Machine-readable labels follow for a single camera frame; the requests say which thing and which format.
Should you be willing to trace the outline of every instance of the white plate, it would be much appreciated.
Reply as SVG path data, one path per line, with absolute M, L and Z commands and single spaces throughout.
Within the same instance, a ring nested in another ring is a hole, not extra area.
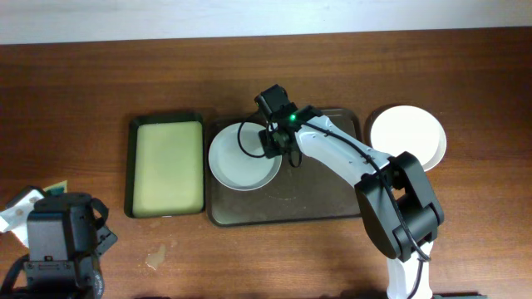
M 446 133 L 436 117 L 409 105 L 382 112 L 373 122 L 370 139 L 375 150 L 393 156 L 413 154 L 425 171 L 440 163 L 447 148 Z
M 240 123 L 230 125 L 219 132 L 209 149 L 209 167 L 215 178 L 228 188 L 250 191 L 269 183 L 281 167 L 283 158 L 252 158 L 239 148 L 237 133 Z M 240 141 L 250 154 L 264 153 L 259 131 L 265 128 L 254 123 L 245 123 L 240 132 Z

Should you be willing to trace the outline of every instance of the white robotic arm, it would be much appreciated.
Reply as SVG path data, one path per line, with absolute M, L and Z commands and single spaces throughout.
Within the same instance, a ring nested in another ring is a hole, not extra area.
M 376 151 L 354 139 L 338 129 L 325 115 L 313 117 L 308 123 L 330 130 L 331 132 L 350 140 L 361 150 L 365 151 L 367 155 L 371 156 L 380 169 L 389 164 L 389 154 Z M 353 187 L 360 182 L 361 177 L 364 174 L 375 174 L 376 172 L 366 159 L 364 159 L 351 146 L 341 140 L 326 136 L 323 132 L 319 132 L 304 125 L 295 133 L 295 137 L 298 142 L 298 147 L 303 154 L 322 162 Z M 428 255 L 432 249 L 432 243 L 425 243 L 421 246 L 421 249 L 426 255 Z M 405 262 L 401 262 L 398 258 L 387 259 L 388 276 L 390 279 L 387 295 L 390 299 L 405 299 L 410 296 L 412 290 L 414 290 L 416 279 L 418 277 L 417 273 L 420 266 L 418 258 L 418 253 L 414 252 L 410 259 Z M 428 275 L 429 268 L 428 263 L 426 263 L 422 268 L 419 286 L 415 295 L 411 298 L 432 298 L 432 291 L 428 283 Z
M 416 157 L 392 157 L 364 145 L 321 111 L 311 106 L 299 110 L 281 86 L 263 91 L 255 102 L 268 122 L 268 129 L 259 133 L 267 158 L 298 151 L 322 162 L 355 189 L 367 235 L 388 257 L 388 297 L 432 298 L 423 262 L 430 260 L 444 216 Z M 392 188 L 404 189 L 405 195 L 396 201 Z

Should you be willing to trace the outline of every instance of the wooden table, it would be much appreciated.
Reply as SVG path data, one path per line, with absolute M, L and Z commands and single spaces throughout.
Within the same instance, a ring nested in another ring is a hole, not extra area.
M 531 28 L 2 46 L 0 202 L 64 179 L 102 199 L 119 237 L 101 260 L 106 298 L 384 291 L 385 258 L 360 220 L 216 228 L 204 213 L 122 212 L 133 115 L 248 113 L 274 83 L 300 106 L 345 107 L 362 123 L 384 105 L 430 111 L 448 140 L 428 173 L 446 213 L 432 289 L 530 297 Z M 27 249 L 11 234 L 0 243 L 3 277 Z M 154 271 L 145 258 L 161 244 Z

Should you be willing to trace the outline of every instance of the white wall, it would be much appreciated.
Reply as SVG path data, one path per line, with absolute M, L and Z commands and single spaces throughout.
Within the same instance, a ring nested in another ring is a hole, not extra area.
M 0 44 L 532 25 L 532 0 L 0 0 Z

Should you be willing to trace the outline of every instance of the brown tray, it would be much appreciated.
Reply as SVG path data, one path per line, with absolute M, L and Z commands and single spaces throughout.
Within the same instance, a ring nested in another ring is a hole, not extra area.
M 323 114 L 340 130 L 360 139 L 358 119 L 350 110 L 327 109 Z M 223 128 L 243 119 L 230 118 L 211 123 L 206 133 L 209 147 Z M 260 118 L 251 121 L 264 125 Z M 296 169 L 283 157 L 275 178 L 260 189 L 245 192 L 229 189 L 218 182 L 210 169 L 207 170 L 206 187 L 207 214 L 220 227 L 360 216 L 353 187 L 327 166 L 306 156 Z

